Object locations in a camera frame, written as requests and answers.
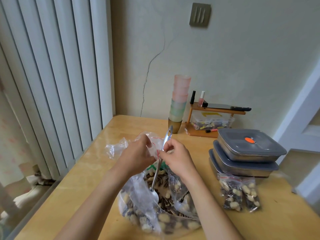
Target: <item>clear plastic bag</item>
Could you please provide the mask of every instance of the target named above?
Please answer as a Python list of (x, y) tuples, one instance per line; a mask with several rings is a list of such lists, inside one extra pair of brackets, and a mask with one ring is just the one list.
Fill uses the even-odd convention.
[[(142, 132), (136, 140), (142, 134), (146, 134), (152, 143), (148, 149), (150, 155), (158, 158), (157, 149), (162, 149), (163, 140), (152, 132)], [(111, 159), (118, 159), (127, 146), (128, 142), (123, 138), (116, 145), (107, 145), (106, 153)], [(155, 186), (159, 203), (154, 200), (149, 186), (157, 165), (158, 160), (126, 182), (118, 195), (120, 213), (144, 232), (166, 238), (180, 237), (199, 228), (200, 221), (188, 189), (165, 163), (161, 165)]]
[(248, 210), (254, 212), (261, 208), (254, 177), (242, 179), (241, 188), (245, 195)]
[(229, 210), (242, 211), (241, 178), (230, 174), (218, 173), (221, 194), (225, 201), (223, 207)]

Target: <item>small wooden rack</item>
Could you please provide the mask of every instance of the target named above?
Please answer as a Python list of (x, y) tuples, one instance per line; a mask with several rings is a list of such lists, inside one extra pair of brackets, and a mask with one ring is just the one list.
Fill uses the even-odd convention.
[(244, 111), (223, 109), (223, 108), (198, 107), (198, 103), (191, 104), (188, 121), (185, 122), (186, 129), (187, 129), (187, 134), (189, 136), (200, 136), (200, 137), (211, 137), (211, 138), (217, 138), (218, 137), (218, 132), (215, 131), (215, 132), (206, 133), (205, 130), (196, 130), (193, 127), (193, 125), (190, 123), (191, 114), (192, 114), (193, 110), (199, 110), (199, 111), (205, 111), (205, 112), (226, 113), (226, 114), (231, 114), (232, 117), (233, 117), (234, 114), (236, 114), (236, 115), (245, 115), (246, 114), (246, 112), (244, 112)]

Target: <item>hand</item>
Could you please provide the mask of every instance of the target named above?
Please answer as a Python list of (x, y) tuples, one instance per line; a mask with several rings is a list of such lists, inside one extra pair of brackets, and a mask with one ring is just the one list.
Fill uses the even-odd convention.
[(130, 142), (123, 150), (115, 166), (125, 171), (129, 178), (143, 172), (156, 161), (154, 156), (150, 156), (147, 147), (151, 147), (150, 139), (146, 135), (141, 135), (139, 140)]
[(170, 139), (164, 145), (163, 150), (158, 150), (159, 156), (170, 167), (172, 172), (181, 178), (183, 183), (186, 184), (187, 179), (198, 174), (188, 149), (181, 142)]

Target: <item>black knife handle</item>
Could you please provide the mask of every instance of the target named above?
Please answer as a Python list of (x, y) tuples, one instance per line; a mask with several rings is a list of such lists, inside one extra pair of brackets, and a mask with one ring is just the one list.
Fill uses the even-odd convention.
[(246, 111), (246, 112), (251, 111), (251, 108), (243, 108), (243, 107), (237, 107), (237, 106), (231, 106), (230, 109), (236, 110), (236, 111)]

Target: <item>spoon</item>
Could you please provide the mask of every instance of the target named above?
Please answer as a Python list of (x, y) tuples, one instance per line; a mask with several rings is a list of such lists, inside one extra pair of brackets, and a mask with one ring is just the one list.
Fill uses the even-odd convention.
[[(168, 129), (168, 131), (167, 131), (167, 133), (165, 135), (165, 138), (163, 139), (162, 150), (163, 150), (166, 142), (170, 140), (170, 138), (172, 136), (172, 130), (173, 129), (174, 129), (173, 126), (170, 125), (170, 127), (169, 127), (169, 129)], [(159, 159), (158, 167), (157, 167), (157, 170), (155, 171), (154, 178), (153, 178), (153, 181), (152, 181), (152, 185), (150, 187), (150, 191), (151, 191), (151, 193), (152, 193), (152, 195), (154, 197), (154, 200), (156, 202), (159, 202), (159, 196), (158, 196), (157, 192), (155, 191), (155, 184), (156, 184), (156, 179), (158, 177), (158, 173), (159, 173), (161, 164), (162, 164), (162, 158)]]

